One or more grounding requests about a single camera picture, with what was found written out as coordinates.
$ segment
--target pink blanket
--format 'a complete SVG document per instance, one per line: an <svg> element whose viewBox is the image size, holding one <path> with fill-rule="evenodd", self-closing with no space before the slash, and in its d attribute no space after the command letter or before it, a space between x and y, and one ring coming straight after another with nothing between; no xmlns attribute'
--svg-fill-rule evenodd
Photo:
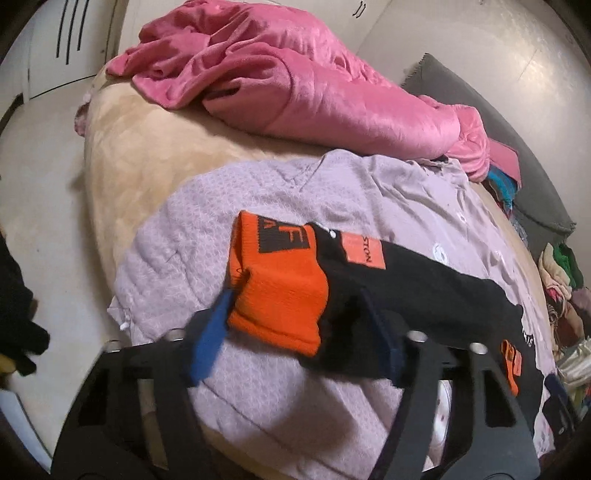
<svg viewBox="0 0 591 480"><path fill-rule="evenodd" d="M454 108L391 83L308 12L191 0L145 25L139 39L108 73L132 77L165 108L199 99L241 130L404 160L436 158L462 141ZM483 128L478 135L488 141ZM478 177L486 152L470 168Z"/></svg>

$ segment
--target white floor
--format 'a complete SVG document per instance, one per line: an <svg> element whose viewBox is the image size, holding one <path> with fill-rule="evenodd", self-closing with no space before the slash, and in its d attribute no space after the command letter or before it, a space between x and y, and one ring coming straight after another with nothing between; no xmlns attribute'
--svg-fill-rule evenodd
<svg viewBox="0 0 591 480"><path fill-rule="evenodd" d="M37 373L13 375L11 389L51 452L88 369L118 336L87 214L84 139L73 129L88 84L20 107L0 137L0 225L39 302L35 321L51 335L49 349L33 358Z"/></svg>
<svg viewBox="0 0 591 480"><path fill-rule="evenodd" d="M368 38L360 53L399 82L429 51L498 108L579 222L570 243L591 278L591 69L542 0L522 3L543 23L515 0L393 0L395 15L376 26L391 44L371 47ZM53 334L37 374L14 375L12 387L50 451L100 347L118 336L86 210L83 139L73 131L87 84L32 100L0 137L0 224L39 300L35 320Z"/></svg>

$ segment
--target orange sock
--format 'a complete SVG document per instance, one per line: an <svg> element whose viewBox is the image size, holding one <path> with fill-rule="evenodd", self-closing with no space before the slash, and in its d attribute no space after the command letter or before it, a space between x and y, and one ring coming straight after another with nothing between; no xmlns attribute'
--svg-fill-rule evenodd
<svg viewBox="0 0 591 480"><path fill-rule="evenodd" d="M329 286L316 261L312 227L241 211L228 268L238 291L228 323L266 343L314 356Z"/></svg>

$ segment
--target beige plush blanket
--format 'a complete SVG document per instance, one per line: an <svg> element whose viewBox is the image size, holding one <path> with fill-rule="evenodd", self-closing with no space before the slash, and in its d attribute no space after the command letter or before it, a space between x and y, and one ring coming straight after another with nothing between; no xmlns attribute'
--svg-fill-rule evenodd
<svg viewBox="0 0 591 480"><path fill-rule="evenodd" d="M323 147L259 137L227 127L198 106L169 112L145 100L129 82L99 74L87 116L85 160L90 212L103 269L112 288L118 264L137 229L182 182L241 160L321 156ZM546 311L534 261L493 198L472 184L514 250L530 295ZM243 454L216 432L209 440L236 463L264 478Z"/></svg>

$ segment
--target dark gray pillow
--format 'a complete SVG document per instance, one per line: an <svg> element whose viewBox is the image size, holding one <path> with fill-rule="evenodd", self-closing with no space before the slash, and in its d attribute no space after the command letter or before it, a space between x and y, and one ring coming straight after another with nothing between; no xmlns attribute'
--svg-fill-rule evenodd
<svg viewBox="0 0 591 480"><path fill-rule="evenodd" d="M563 242L573 233L576 224L538 159L513 127L470 85L427 53L402 88L413 95L429 95L441 103L475 107L488 136L518 153L522 189L515 198L514 213L527 233L529 249L536 260L547 243Z"/></svg>

